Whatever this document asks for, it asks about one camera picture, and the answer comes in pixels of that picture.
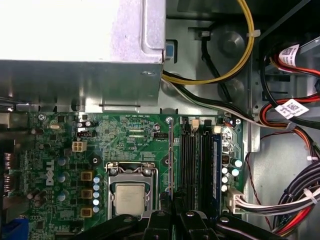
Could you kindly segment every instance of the ram slot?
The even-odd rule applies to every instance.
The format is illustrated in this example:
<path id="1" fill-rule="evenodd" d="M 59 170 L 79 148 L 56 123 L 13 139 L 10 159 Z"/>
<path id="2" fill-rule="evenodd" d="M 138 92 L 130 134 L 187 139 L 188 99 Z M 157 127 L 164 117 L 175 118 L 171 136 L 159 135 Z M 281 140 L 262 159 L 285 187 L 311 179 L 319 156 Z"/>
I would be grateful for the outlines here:
<path id="1" fill-rule="evenodd" d="M 197 145 L 198 135 L 185 131 L 181 135 L 181 185 L 186 193 L 185 204 L 190 210 L 196 209 L 197 200 Z"/>
<path id="2" fill-rule="evenodd" d="M 213 198 L 213 136 L 210 131 L 203 131 L 200 136 L 199 164 L 199 210 L 210 215 Z"/>

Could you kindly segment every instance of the screw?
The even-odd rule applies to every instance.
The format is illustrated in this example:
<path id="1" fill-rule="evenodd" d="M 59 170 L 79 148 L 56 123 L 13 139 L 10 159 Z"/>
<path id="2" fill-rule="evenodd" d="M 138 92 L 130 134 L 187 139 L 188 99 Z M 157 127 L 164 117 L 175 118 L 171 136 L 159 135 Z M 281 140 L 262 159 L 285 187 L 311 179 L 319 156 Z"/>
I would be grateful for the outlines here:
<path id="1" fill-rule="evenodd" d="M 126 217 L 123 221 L 125 223 L 130 223 L 132 221 L 132 219 L 130 217 Z"/>
<path id="2" fill-rule="evenodd" d="M 162 216 L 164 216 L 165 215 L 165 213 L 163 212 L 163 211 L 160 211 L 160 212 L 158 212 L 158 214 L 157 214 L 157 216 L 159 216 L 159 217 L 162 217 Z"/>
<path id="3" fill-rule="evenodd" d="M 143 170 L 143 173 L 147 176 L 150 176 L 152 174 L 152 171 L 151 171 L 151 169 L 145 169 L 145 170 Z"/>
<path id="4" fill-rule="evenodd" d="M 220 221 L 223 222 L 223 223 L 228 223 L 229 222 L 229 218 L 223 216 L 220 218 Z"/>
<path id="5" fill-rule="evenodd" d="M 165 121 L 167 124 L 169 124 L 174 118 L 172 116 L 167 116 Z"/>
<path id="6" fill-rule="evenodd" d="M 156 75 L 156 73 L 153 71 L 143 71 L 141 74 L 146 75 L 148 77 L 152 77 L 152 76 Z"/>
<path id="7" fill-rule="evenodd" d="M 41 113 L 41 114 L 38 115 L 38 119 L 39 119 L 40 121 L 44 121 L 44 120 L 47 119 L 47 116 Z"/>
<path id="8" fill-rule="evenodd" d="M 117 173 L 118 173 L 117 169 L 115 169 L 115 168 L 111 168 L 110 169 L 110 174 L 111 175 L 117 175 Z"/>
<path id="9" fill-rule="evenodd" d="M 195 214 L 193 211 L 187 211 L 186 214 L 188 217 L 193 217 Z"/>

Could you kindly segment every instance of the motherboard screw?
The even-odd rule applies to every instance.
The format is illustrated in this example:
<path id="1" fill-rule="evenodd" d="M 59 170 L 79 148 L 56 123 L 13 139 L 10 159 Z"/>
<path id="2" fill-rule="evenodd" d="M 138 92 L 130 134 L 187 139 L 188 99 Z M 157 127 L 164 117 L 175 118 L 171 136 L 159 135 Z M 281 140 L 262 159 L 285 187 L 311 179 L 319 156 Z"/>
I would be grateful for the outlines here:
<path id="1" fill-rule="evenodd" d="M 187 211 L 186 214 L 188 217 L 193 217 L 195 213 L 193 211 Z"/>
<path id="2" fill-rule="evenodd" d="M 174 118 L 172 116 L 167 116 L 165 122 L 169 124 Z"/>
<path id="3" fill-rule="evenodd" d="M 115 169 L 115 168 L 111 168 L 110 169 L 110 174 L 111 175 L 115 176 L 115 175 L 117 175 L 117 173 L 118 173 L 117 169 Z"/>
<path id="4" fill-rule="evenodd" d="M 223 216 L 220 218 L 220 221 L 223 222 L 223 223 L 228 223 L 229 222 L 229 218 Z"/>
<path id="5" fill-rule="evenodd" d="M 144 175 L 146 175 L 146 176 L 151 176 L 151 175 L 152 175 L 151 169 L 144 169 L 144 170 L 143 170 L 143 173 L 144 173 Z"/>
<path id="6" fill-rule="evenodd" d="M 47 116 L 41 113 L 41 114 L 38 115 L 38 119 L 39 119 L 40 121 L 44 121 L 44 120 L 47 119 Z"/>

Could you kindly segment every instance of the sticker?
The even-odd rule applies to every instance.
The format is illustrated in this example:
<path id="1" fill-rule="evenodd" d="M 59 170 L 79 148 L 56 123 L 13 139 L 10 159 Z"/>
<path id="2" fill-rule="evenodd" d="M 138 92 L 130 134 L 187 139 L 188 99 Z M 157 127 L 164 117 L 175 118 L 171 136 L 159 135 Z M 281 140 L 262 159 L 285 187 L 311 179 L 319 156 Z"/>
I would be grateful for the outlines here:
<path id="1" fill-rule="evenodd" d="M 282 50 L 279 54 L 279 59 L 287 65 L 296 66 L 296 55 L 299 49 L 299 44 L 293 45 Z"/>
<path id="2" fill-rule="evenodd" d="M 286 103 L 277 106 L 275 110 L 282 116 L 284 116 L 286 119 L 290 119 L 292 117 L 298 117 L 308 112 L 309 108 L 303 106 L 294 99 L 290 99 Z"/>

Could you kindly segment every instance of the yellow wire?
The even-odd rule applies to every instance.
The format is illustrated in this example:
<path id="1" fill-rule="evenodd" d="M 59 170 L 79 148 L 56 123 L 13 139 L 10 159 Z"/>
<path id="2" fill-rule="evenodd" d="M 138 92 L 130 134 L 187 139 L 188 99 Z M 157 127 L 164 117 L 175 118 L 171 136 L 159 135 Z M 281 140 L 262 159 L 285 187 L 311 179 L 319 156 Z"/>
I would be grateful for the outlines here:
<path id="1" fill-rule="evenodd" d="M 242 69 L 242 67 L 247 63 L 247 61 L 252 53 L 252 50 L 254 48 L 255 37 L 253 36 L 253 33 L 255 31 L 255 26 L 254 26 L 254 21 L 252 19 L 250 9 L 246 3 L 246 0 L 237 0 L 237 2 L 241 6 L 241 9 L 244 13 L 244 16 L 245 16 L 245 19 L 246 19 L 246 22 L 248 25 L 248 33 L 249 33 L 248 44 L 247 44 L 246 49 L 245 49 L 241 59 L 239 60 L 239 62 L 228 73 L 226 73 L 225 75 L 223 75 L 221 77 L 214 78 L 214 79 L 194 80 L 194 81 L 191 81 L 191 79 L 190 80 L 182 80 L 177 77 L 165 75 L 163 73 L 162 78 L 164 80 L 166 80 L 168 82 L 175 83 L 175 84 L 202 85 L 202 84 L 215 83 L 215 82 L 225 80 L 225 79 L 233 76 L 234 74 L 236 74 L 237 72 L 239 72 Z"/>

